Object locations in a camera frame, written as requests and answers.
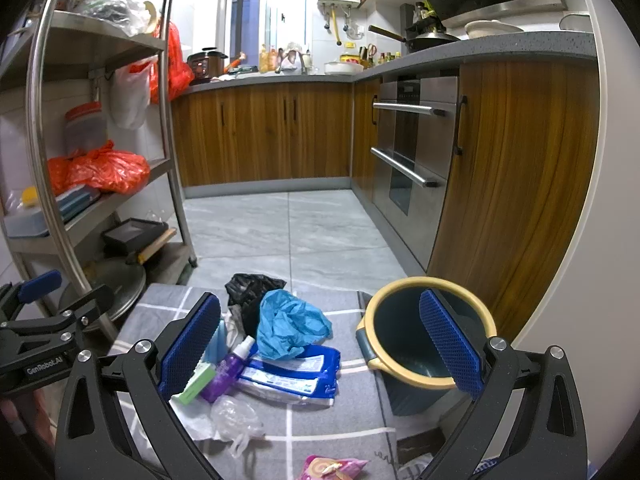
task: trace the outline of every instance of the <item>window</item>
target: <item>window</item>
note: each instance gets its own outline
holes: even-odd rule
[[[226,8],[226,52],[232,58],[244,52],[244,64],[258,65],[262,44],[269,49],[310,42],[307,0],[227,0]]]

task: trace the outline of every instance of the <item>orange lid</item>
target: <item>orange lid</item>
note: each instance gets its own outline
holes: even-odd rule
[[[66,114],[65,119],[67,121],[73,121],[78,117],[82,117],[83,115],[93,114],[95,112],[102,111],[102,104],[100,101],[91,101],[89,103],[81,104],[75,108],[71,108]]]

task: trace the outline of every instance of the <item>wet wipes package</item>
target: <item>wet wipes package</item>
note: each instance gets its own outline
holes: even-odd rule
[[[268,360],[256,354],[238,377],[236,388],[287,404],[331,406],[339,369],[340,352],[326,346],[308,345],[302,354],[288,360]]]

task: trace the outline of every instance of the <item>built-in oven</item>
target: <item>built-in oven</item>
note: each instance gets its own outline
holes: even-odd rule
[[[373,202],[426,269],[440,223],[456,129],[458,78],[384,83]]]

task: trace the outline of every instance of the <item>wok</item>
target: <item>wok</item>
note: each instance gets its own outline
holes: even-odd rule
[[[424,34],[421,34],[416,38],[408,40],[404,36],[400,36],[399,34],[396,34],[384,28],[376,27],[375,25],[369,25],[369,30],[371,32],[375,32],[376,34],[380,34],[380,36],[385,36],[386,38],[391,38],[392,40],[406,43],[407,47],[409,47],[409,52],[418,52],[419,50],[424,50],[425,48],[429,48],[431,46],[438,46],[441,44],[460,40],[460,38],[456,38],[455,36],[446,34],[444,32],[425,32]]]

